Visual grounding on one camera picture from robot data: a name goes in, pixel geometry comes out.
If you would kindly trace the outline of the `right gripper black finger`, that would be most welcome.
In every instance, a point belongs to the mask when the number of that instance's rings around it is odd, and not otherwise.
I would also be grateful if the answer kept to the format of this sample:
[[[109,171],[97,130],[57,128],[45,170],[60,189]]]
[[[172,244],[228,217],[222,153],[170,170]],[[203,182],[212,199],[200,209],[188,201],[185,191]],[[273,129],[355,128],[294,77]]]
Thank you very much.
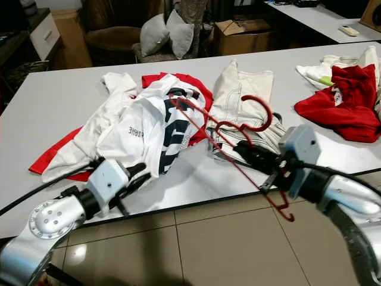
[[[244,158],[242,158],[241,155],[259,155],[264,156],[268,163],[271,163],[271,152],[267,149],[264,149],[260,145],[254,145],[251,142],[248,141],[241,141],[238,142],[234,147],[232,148],[237,155],[239,155],[240,160],[242,163],[245,163]]]
[[[265,175],[268,175],[268,161],[264,156],[259,155],[241,155],[245,163],[252,169],[255,169]]]

